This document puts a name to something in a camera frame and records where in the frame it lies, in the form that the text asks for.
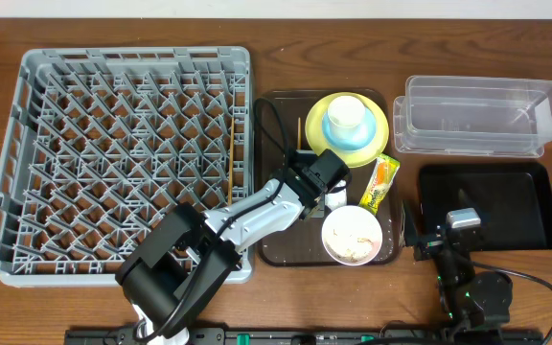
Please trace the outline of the yellow green snack wrapper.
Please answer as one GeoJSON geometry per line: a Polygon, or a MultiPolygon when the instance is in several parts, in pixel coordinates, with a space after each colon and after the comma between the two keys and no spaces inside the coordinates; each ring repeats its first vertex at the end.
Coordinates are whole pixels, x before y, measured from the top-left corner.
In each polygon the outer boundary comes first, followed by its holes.
{"type": "Polygon", "coordinates": [[[400,165],[396,159],[381,153],[377,157],[373,173],[358,206],[375,216],[395,180],[400,165]]]}

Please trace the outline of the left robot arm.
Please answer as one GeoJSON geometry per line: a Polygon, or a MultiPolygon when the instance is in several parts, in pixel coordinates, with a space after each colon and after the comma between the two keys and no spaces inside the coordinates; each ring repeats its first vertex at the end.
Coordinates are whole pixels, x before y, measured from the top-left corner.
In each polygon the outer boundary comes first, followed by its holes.
{"type": "Polygon", "coordinates": [[[197,211],[175,206],[115,274],[139,311],[139,344],[172,339],[205,309],[249,246],[308,218],[350,170],[326,149],[311,159],[285,155],[285,165],[253,195],[230,206],[197,211]]]}

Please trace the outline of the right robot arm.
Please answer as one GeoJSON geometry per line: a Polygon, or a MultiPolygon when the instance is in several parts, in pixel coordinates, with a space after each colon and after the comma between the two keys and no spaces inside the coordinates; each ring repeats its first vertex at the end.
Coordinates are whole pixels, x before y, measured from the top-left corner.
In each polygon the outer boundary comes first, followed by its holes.
{"type": "Polygon", "coordinates": [[[450,318],[440,337],[500,344],[500,326],[510,321],[513,283],[504,273],[474,269],[470,253],[485,241],[481,211],[475,204],[451,210],[444,223],[423,232],[408,201],[402,210],[404,244],[414,249],[415,261],[432,261],[437,269],[440,303],[450,318]]]}

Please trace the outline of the grey dishwasher rack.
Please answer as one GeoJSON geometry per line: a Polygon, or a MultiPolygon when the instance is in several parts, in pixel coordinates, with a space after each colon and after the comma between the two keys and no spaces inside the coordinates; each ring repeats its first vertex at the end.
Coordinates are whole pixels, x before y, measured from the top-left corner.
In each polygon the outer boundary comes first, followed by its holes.
{"type": "Polygon", "coordinates": [[[0,281],[111,287],[172,207],[253,183],[252,67],[240,46],[35,49],[0,155],[0,281]]]}

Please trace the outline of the crumpled white tissue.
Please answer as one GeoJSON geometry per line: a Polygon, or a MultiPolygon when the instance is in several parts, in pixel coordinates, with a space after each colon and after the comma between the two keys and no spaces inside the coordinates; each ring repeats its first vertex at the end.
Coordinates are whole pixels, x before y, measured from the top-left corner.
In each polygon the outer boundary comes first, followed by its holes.
{"type": "Polygon", "coordinates": [[[341,180],[325,195],[325,206],[331,211],[347,204],[347,185],[345,180],[341,180]]]}

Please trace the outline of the light blue bowl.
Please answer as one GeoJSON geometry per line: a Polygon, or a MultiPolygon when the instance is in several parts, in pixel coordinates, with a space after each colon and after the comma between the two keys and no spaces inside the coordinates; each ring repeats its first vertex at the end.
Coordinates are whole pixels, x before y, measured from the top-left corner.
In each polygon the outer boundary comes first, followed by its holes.
{"type": "Polygon", "coordinates": [[[338,126],[328,112],[322,118],[323,135],[327,142],[338,150],[356,151],[368,146],[376,136],[377,121],[369,108],[354,126],[338,126]]]}

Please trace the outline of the black tray bin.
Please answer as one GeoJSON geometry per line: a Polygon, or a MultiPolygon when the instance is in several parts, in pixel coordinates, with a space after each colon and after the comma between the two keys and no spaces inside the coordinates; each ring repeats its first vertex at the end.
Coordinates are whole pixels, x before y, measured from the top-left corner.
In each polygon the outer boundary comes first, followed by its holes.
{"type": "Polygon", "coordinates": [[[552,250],[552,190],[539,163],[425,166],[419,188],[425,231],[460,209],[463,189],[482,213],[485,241],[473,251],[552,250]]]}

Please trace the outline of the white bowl with food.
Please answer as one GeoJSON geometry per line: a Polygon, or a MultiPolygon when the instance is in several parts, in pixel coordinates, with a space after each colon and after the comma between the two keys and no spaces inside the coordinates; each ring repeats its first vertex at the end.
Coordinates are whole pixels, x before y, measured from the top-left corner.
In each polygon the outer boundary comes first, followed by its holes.
{"type": "Polygon", "coordinates": [[[321,227],[321,240],[329,256],[342,265],[366,265],[382,247],[377,217],[359,206],[346,205],[330,212],[321,227]]]}

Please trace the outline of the yellow plate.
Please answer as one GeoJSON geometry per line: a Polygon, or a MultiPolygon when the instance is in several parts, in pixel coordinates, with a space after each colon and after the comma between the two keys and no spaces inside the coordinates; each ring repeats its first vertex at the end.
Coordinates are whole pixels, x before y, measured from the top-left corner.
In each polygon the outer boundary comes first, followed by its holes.
{"type": "Polygon", "coordinates": [[[332,150],[349,168],[358,168],[374,161],[383,152],[388,142],[389,126],[382,109],[369,98],[353,92],[337,92],[323,97],[310,109],[306,124],[305,134],[310,148],[319,155],[324,150],[332,150]],[[327,112],[329,103],[338,96],[354,96],[360,99],[365,108],[369,108],[377,121],[377,133],[374,140],[365,148],[356,151],[336,149],[331,146],[323,135],[322,118],[327,112]]]}

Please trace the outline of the dark brown serving tray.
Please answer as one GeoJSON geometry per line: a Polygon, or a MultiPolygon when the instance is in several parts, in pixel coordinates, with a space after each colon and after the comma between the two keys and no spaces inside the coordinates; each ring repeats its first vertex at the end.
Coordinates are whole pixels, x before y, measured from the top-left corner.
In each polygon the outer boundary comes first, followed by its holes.
{"type": "MultiPolygon", "coordinates": [[[[289,146],[296,148],[297,119],[304,120],[312,106],[321,98],[333,94],[333,89],[274,90],[264,94],[281,115],[288,133],[289,146]]],[[[263,187],[272,173],[282,166],[283,157],[276,144],[282,142],[273,112],[264,107],[260,115],[263,125],[272,133],[271,142],[260,132],[255,135],[255,177],[257,188],[263,187]]],[[[310,146],[302,128],[302,148],[310,146]]],[[[289,229],[273,233],[256,244],[258,255],[273,266],[332,266],[337,261],[329,256],[321,240],[321,227],[328,211],[316,212],[311,218],[295,222],[289,229]]],[[[387,265],[401,251],[403,233],[403,203],[396,186],[392,186],[379,206],[377,219],[382,229],[382,247],[371,265],[387,265]]]]}

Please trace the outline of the white cup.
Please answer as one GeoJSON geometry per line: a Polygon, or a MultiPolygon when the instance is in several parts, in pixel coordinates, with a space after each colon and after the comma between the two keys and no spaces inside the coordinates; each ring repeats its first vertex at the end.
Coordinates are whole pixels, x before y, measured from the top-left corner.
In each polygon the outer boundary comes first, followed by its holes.
{"type": "Polygon", "coordinates": [[[330,131],[335,139],[352,139],[358,131],[364,116],[363,102],[354,96],[338,96],[327,109],[330,131]]]}

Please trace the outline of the clear plastic container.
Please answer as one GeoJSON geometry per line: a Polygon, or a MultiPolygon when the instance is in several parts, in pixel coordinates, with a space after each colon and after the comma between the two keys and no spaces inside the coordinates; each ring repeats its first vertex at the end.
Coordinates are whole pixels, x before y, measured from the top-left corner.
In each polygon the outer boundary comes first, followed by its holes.
{"type": "Polygon", "coordinates": [[[552,80],[412,76],[392,124],[401,153],[539,158],[552,142],[552,80]]]}

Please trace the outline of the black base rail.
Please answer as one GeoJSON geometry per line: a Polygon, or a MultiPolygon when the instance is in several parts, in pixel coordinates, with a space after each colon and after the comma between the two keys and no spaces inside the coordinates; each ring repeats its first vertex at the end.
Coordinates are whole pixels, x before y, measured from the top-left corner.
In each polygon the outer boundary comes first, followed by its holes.
{"type": "MultiPolygon", "coordinates": [[[[305,331],[227,331],[222,328],[195,328],[165,339],[158,337],[154,344],[193,344],[193,345],[345,345],[358,344],[374,339],[385,339],[389,344],[397,344],[401,337],[413,339],[439,340],[435,331],[412,329],[403,325],[389,327],[376,333],[371,332],[305,332],[305,331]]],[[[120,345],[133,344],[131,327],[112,330],[68,330],[64,345],[120,345]]],[[[460,333],[455,337],[458,344],[541,344],[543,335],[538,331],[489,331],[460,333]]]]}

